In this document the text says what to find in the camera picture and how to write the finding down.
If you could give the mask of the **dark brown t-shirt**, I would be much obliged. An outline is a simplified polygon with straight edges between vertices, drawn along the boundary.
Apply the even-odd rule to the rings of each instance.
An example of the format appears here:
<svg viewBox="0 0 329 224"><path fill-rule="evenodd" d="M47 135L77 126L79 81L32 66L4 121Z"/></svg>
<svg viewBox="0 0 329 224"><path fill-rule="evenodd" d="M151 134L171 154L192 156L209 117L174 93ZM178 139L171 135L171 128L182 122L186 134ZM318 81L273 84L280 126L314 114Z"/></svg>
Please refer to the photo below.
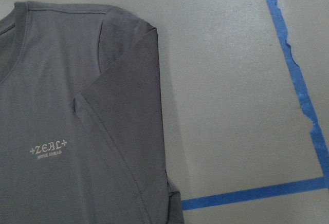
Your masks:
<svg viewBox="0 0 329 224"><path fill-rule="evenodd" d="M16 2L1 20L1 223L183 223L157 29L121 8Z"/></svg>

